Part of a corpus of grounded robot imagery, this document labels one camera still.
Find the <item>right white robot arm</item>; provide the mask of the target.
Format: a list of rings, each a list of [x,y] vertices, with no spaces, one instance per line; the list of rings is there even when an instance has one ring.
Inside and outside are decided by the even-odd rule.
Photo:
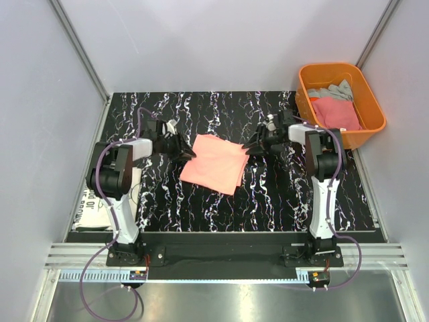
[[[341,131],[312,125],[288,111],[269,114],[243,144],[247,155],[268,154],[287,142],[305,149],[306,171],[311,176],[314,196],[310,235],[316,241],[336,235],[334,210],[341,172],[346,166]]]

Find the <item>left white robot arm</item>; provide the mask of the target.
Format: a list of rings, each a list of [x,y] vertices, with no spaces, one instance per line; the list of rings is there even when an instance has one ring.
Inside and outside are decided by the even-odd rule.
[[[113,228],[113,243],[125,245],[121,257],[132,266],[140,264],[144,248],[136,244],[139,229],[135,224],[128,194],[131,190],[134,162],[164,154],[174,161],[196,157],[177,130],[177,121],[149,120],[137,137],[116,142],[97,142],[86,174],[86,186],[108,211]]]

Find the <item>salmon pink t-shirt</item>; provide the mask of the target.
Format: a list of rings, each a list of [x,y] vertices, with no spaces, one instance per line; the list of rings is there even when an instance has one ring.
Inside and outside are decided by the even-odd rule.
[[[192,150],[196,157],[185,164],[180,180],[224,195],[233,195],[241,186],[244,168],[249,160],[242,145],[211,134],[198,134]]]

